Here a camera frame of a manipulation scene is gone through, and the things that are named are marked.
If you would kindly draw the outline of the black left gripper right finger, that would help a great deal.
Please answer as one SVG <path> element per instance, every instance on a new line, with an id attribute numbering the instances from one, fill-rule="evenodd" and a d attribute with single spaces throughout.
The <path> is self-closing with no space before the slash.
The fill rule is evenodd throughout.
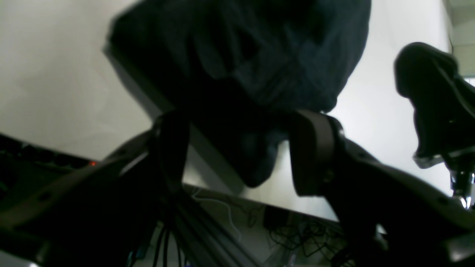
<path id="1" fill-rule="evenodd" d="M 473 211 L 377 161 L 333 117 L 300 110 L 289 123 L 295 191 L 326 198 L 358 266 L 474 266 Z"/>

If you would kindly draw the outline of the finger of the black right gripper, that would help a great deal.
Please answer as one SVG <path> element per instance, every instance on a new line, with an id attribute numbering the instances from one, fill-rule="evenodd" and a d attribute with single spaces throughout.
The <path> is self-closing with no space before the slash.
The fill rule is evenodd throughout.
<path id="1" fill-rule="evenodd" d="M 414 108 L 423 169 L 474 153 L 474 86 L 459 74 L 456 58 L 429 44 L 406 45 L 394 61 L 396 90 Z"/>

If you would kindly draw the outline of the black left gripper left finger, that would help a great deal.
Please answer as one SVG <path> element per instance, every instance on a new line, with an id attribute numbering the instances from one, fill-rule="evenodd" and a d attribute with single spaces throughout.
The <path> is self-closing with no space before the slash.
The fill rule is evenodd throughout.
<path id="1" fill-rule="evenodd" d="M 181 190 L 189 130 L 164 114 L 103 162 L 2 208 L 1 250 L 41 267 L 126 266 L 161 199 Z"/>

